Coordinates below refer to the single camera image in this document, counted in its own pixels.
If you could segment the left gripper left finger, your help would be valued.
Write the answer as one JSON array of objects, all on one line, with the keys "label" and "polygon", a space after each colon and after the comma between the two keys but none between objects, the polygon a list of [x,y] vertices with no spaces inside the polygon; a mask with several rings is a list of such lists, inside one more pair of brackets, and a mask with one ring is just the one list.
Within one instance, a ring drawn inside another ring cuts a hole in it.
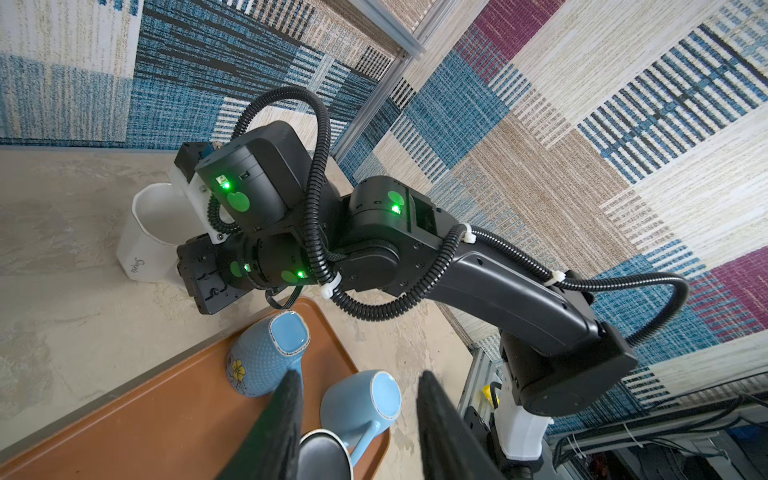
[{"label": "left gripper left finger", "polygon": [[288,370],[218,479],[296,479],[303,418],[299,373]]}]

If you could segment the light blue mug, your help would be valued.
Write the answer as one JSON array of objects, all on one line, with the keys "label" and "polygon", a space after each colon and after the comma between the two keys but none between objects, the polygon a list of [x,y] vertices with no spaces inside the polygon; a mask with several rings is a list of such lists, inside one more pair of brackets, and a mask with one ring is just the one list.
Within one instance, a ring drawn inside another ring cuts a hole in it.
[{"label": "light blue mug", "polygon": [[402,393],[384,370],[367,370],[332,385],[323,395],[320,420],[351,451],[355,466],[371,442],[399,418]]}]

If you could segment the blue patterned mug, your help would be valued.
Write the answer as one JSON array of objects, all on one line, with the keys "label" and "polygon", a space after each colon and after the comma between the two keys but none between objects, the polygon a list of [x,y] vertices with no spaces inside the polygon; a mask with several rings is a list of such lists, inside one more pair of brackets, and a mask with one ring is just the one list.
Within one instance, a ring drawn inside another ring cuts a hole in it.
[{"label": "blue patterned mug", "polygon": [[236,392],[251,398],[275,391],[288,371],[295,371],[303,382],[301,362],[310,342],[309,328],[295,311],[260,320],[230,348],[227,379]]}]

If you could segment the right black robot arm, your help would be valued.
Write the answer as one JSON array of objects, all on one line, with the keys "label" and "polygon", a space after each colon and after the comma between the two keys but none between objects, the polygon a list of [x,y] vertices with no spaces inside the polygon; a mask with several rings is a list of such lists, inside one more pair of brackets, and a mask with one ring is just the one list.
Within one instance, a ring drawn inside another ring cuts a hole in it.
[{"label": "right black robot arm", "polygon": [[297,299],[316,285],[348,315],[383,322],[426,299],[496,326],[507,402],[484,442],[434,410],[421,430],[428,473],[488,471],[529,479],[548,422],[575,414],[628,375],[637,345],[689,295],[681,275],[583,279],[550,269],[503,237],[462,223],[388,176],[341,195],[326,177],[331,121],[311,91],[280,87],[252,101],[221,148],[188,142],[173,171],[203,197],[205,234],[177,269],[204,315],[258,290]]}]

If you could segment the black mug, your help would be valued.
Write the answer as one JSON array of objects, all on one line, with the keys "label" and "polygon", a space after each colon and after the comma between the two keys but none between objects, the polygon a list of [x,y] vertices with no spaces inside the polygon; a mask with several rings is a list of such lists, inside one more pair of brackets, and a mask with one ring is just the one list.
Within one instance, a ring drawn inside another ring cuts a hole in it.
[{"label": "black mug", "polygon": [[305,434],[298,453],[298,480],[352,480],[353,466],[342,440],[326,429]]}]

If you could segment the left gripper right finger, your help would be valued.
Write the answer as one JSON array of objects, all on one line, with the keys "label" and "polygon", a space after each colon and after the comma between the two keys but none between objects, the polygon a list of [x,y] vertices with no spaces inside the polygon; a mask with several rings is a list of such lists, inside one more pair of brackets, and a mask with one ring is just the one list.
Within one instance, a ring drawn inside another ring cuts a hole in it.
[{"label": "left gripper right finger", "polygon": [[503,479],[429,370],[419,377],[416,409],[425,479]]}]

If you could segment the white faceted mug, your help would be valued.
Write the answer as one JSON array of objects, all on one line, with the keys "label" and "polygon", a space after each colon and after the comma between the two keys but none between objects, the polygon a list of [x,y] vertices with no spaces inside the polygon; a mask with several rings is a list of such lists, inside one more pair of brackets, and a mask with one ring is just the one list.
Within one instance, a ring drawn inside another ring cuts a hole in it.
[{"label": "white faceted mug", "polygon": [[184,287],[177,247],[205,232],[194,208],[170,183],[151,184],[132,199],[117,259],[134,281]]}]

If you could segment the brown serving tray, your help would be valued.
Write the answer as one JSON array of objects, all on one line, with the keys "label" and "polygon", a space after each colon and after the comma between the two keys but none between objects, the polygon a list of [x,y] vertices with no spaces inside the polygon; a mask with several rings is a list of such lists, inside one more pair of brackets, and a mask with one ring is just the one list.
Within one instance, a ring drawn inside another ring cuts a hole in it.
[{"label": "brown serving tray", "polygon": [[269,396],[238,394],[225,337],[1,466],[4,479],[213,479]]}]

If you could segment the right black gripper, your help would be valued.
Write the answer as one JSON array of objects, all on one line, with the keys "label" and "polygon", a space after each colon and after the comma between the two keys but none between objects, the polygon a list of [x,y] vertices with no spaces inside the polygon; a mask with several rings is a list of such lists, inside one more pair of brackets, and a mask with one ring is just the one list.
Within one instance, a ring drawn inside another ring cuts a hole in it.
[{"label": "right black gripper", "polygon": [[220,244],[203,234],[177,247],[178,273],[201,314],[216,314],[252,291],[241,250],[240,234]]}]

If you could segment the yellow marker right rail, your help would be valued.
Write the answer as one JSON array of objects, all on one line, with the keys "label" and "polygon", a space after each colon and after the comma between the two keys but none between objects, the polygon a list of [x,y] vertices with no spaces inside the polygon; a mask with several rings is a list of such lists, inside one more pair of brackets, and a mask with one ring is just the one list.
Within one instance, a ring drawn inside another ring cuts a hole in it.
[{"label": "yellow marker right rail", "polygon": [[499,407],[499,394],[498,392],[501,390],[501,383],[500,382],[491,382],[483,387],[483,394],[488,400],[488,402],[492,405],[493,409],[497,409]]}]

